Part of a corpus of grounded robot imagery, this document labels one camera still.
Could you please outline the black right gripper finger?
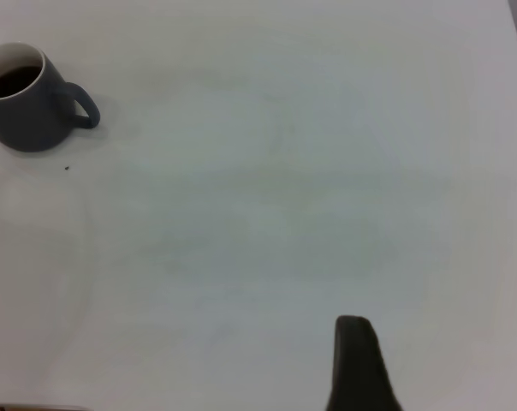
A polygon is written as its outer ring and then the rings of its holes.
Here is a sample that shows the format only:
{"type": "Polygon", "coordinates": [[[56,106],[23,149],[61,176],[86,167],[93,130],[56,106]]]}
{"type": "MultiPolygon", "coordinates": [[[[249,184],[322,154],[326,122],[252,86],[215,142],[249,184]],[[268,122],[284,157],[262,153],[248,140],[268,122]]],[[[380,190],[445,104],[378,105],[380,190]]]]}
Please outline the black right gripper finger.
{"type": "Polygon", "coordinates": [[[383,360],[377,333],[360,316],[336,319],[328,410],[402,411],[383,360]]]}

